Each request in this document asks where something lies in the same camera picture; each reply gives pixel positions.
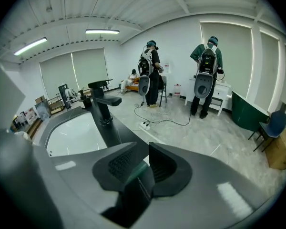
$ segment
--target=faucet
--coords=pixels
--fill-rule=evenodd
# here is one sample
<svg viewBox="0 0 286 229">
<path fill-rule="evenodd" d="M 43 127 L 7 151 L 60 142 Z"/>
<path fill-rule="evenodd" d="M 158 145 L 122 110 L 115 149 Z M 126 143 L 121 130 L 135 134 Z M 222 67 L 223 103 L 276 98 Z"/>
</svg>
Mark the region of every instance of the faucet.
<svg viewBox="0 0 286 229">
<path fill-rule="evenodd" d="M 122 98 L 120 97 L 104 95 L 103 87 L 108 85 L 108 81 L 112 81 L 112 79 L 88 84 L 95 106 L 98 107 L 101 113 L 100 122 L 103 126 L 109 124 L 113 119 L 110 115 L 108 105 L 118 106 L 122 102 Z"/>
</svg>

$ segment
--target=tiled floor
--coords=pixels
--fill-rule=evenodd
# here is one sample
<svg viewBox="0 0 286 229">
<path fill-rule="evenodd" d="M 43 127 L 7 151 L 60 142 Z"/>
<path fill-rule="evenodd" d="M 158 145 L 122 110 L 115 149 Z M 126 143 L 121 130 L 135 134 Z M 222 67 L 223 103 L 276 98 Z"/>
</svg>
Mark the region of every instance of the tiled floor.
<svg viewBox="0 0 286 229">
<path fill-rule="evenodd" d="M 253 152 L 256 147 L 255 139 L 247 140 L 251 132 L 237 126 L 232 121 L 230 114 L 226 112 L 222 112 L 217 117 L 217 111 L 210 109 L 209 115 L 203 120 L 199 118 L 199 113 L 196 116 L 191 116 L 187 126 L 162 122 L 150 124 L 151 129 L 146 131 L 139 127 L 139 123 L 143 119 L 134 113 L 134 105 L 140 105 L 143 99 L 137 92 L 120 94 L 116 90 L 108 94 L 122 98 L 119 106 L 109 107 L 109 110 L 147 143 L 161 142 L 218 158 L 250 179 L 267 196 L 274 195 L 286 181 L 286 170 L 269 168 L 265 154 L 261 153 L 261 150 Z M 72 105 L 73 108 L 77 106 L 79 106 L 78 103 Z M 180 124 L 186 124 L 189 120 L 190 103 L 185 106 L 184 99 L 168 97 L 167 103 L 163 99 L 160 108 L 150 109 L 143 105 L 136 109 L 136 113 L 155 122 L 171 119 Z M 39 143 L 47 122 L 43 122 L 38 129 L 33 139 L 34 143 Z"/>
</svg>

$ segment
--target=ceiling light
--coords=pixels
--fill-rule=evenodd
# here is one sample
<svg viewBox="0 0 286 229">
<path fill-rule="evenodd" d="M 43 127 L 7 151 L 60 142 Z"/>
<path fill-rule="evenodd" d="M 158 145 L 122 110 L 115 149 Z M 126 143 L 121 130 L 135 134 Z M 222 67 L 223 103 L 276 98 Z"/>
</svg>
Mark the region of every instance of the ceiling light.
<svg viewBox="0 0 286 229">
<path fill-rule="evenodd" d="M 116 30 L 103 30 L 103 29 L 88 29 L 88 30 L 86 30 L 86 34 L 100 34 L 100 33 L 119 34 L 120 31 L 116 31 Z"/>
<path fill-rule="evenodd" d="M 16 52 L 14 53 L 14 55 L 17 56 L 17 55 L 19 55 L 19 54 L 22 54 L 23 52 L 29 50 L 30 48 L 35 47 L 35 46 L 37 46 L 38 44 L 41 44 L 41 43 L 46 42 L 46 41 L 47 41 L 47 39 L 46 39 L 45 37 L 44 37 L 44 38 L 41 38 L 41 39 L 39 39 L 38 41 L 32 42 L 31 44 L 28 44 L 28 45 L 26 45 L 25 47 L 19 49 L 18 51 L 16 51 Z"/>
</svg>

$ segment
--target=blue chair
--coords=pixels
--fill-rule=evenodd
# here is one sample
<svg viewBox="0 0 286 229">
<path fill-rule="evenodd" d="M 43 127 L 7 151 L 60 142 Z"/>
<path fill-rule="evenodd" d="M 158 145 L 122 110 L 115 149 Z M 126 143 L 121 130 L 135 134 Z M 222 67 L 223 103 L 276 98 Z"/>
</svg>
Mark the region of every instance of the blue chair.
<svg viewBox="0 0 286 229">
<path fill-rule="evenodd" d="M 263 131 L 267 134 L 267 136 L 272 138 L 270 143 L 263 149 L 262 152 L 264 152 L 265 149 L 268 148 L 268 146 L 270 146 L 273 140 L 276 139 L 285 129 L 286 114 L 281 110 L 275 111 L 271 114 L 270 121 L 268 124 L 260 122 L 260 125 Z M 262 135 L 262 132 L 260 133 L 261 134 L 258 136 L 256 140 L 258 140 Z M 256 151 L 267 139 L 264 138 L 264 140 L 256 147 L 255 150 L 253 150 L 253 152 Z"/>
</svg>

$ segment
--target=chair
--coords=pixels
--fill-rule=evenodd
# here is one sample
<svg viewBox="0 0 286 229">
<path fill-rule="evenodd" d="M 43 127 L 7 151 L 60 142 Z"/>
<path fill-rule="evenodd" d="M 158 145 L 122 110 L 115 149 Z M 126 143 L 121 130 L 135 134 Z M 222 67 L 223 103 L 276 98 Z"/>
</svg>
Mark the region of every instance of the chair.
<svg viewBox="0 0 286 229">
<path fill-rule="evenodd" d="M 165 92 L 165 102 L 167 103 L 167 98 L 166 98 L 166 83 L 167 83 L 167 79 L 166 79 L 166 76 L 161 76 L 161 77 L 162 77 L 162 80 L 163 80 L 163 87 L 162 87 L 162 89 L 158 90 L 158 92 L 161 93 L 161 100 L 160 100 L 159 107 L 161 107 L 163 92 Z"/>
<path fill-rule="evenodd" d="M 270 146 L 273 140 L 276 139 L 285 129 L 286 114 L 281 110 L 275 111 L 271 114 L 270 121 L 268 124 L 262 123 L 262 122 L 260 122 L 259 124 L 261 125 L 261 128 L 267 134 L 267 136 L 272 138 L 269 144 L 263 149 L 262 152 L 264 152 L 265 149 Z M 261 135 L 262 135 L 262 132 L 260 132 L 260 135 L 258 136 L 256 140 L 258 140 Z M 255 150 L 253 150 L 253 152 L 256 151 L 267 139 L 264 138 L 264 140 L 255 148 Z"/>
</svg>

